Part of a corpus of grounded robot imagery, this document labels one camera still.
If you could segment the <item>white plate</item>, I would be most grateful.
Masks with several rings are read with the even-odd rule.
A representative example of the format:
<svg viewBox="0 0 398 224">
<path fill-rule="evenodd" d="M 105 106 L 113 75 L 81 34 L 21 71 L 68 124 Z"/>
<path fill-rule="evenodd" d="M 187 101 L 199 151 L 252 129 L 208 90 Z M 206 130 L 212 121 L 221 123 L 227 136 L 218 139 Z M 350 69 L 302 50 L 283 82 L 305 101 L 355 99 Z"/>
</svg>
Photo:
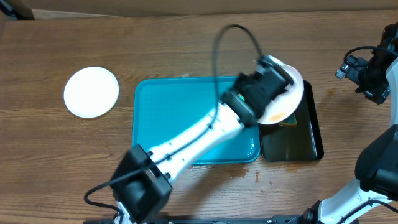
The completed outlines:
<svg viewBox="0 0 398 224">
<path fill-rule="evenodd" d="M 271 100 L 265 107 L 264 114 L 257 121 L 259 124 L 265 125 L 277 124 L 286 120 L 298 108 L 304 92 L 303 78 L 296 68 L 284 64 L 271 55 L 266 55 L 257 63 L 257 71 L 265 72 L 266 67 L 261 65 L 261 63 L 269 68 L 276 68 L 277 73 L 288 75 L 292 80 L 292 84 L 288 84 L 285 87 L 286 92 L 277 95 L 274 100 Z"/>
<path fill-rule="evenodd" d="M 67 81 L 63 100 L 67 109 L 80 118 L 97 118 L 109 112 L 119 97 L 119 83 L 103 67 L 86 67 Z"/>
</svg>

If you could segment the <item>green yellow sponge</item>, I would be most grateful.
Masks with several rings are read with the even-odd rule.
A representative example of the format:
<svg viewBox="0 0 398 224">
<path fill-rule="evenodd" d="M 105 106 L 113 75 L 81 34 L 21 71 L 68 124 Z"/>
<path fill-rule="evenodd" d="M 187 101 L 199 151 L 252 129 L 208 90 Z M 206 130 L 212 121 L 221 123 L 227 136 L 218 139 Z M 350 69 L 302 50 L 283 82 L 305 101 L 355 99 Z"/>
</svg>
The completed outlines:
<svg viewBox="0 0 398 224">
<path fill-rule="evenodd" d="M 295 114 L 291 114 L 288 118 L 280 122 L 281 126 L 296 126 L 297 125 L 297 119 Z"/>
</svg>

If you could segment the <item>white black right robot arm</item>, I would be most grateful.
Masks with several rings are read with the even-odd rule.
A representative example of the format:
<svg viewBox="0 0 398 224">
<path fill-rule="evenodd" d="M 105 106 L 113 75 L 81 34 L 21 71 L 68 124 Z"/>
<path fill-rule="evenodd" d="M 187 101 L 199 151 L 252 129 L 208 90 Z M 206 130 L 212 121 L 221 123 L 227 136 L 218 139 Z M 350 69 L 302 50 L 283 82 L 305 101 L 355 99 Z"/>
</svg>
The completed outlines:
<svg viewBox="0 0 398 224">
<path fill-rule="evenodd" d="M 361 215 L 379 205 L 397 211 L 390 206 L 397 200 L 397 24 L 386 26 L 379 45 L 369 49 L 373 54 L 369 60 L 354 57 L 349 50 L 335 75 L 349 78 L 358 85 L 356 93 L 377 104 L 389 97 L 389 127 L 361 152 L 351 182 L 290 223 L 357 223 Z"/>
</svg>

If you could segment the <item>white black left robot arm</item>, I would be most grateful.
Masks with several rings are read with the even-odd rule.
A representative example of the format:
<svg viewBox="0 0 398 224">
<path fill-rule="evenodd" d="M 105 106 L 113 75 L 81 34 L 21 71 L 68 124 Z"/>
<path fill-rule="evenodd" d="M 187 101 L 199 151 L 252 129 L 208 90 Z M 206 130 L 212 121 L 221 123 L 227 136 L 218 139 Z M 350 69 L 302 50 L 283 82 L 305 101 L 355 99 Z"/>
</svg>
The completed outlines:
<svg viewBox="0 0 398 224">
<path fill-rule="evenodd" d="M 118 205 L 114 222 L 144 223 L 156 216 L 185 168 L 245 128 L 285 120 L 302 96 L 303 78 L 290 65 L 239 74 L 216 108 L 193 126 L 148 151 L 140 145 L 128 150 L 110 180 Z"/>
</svg>

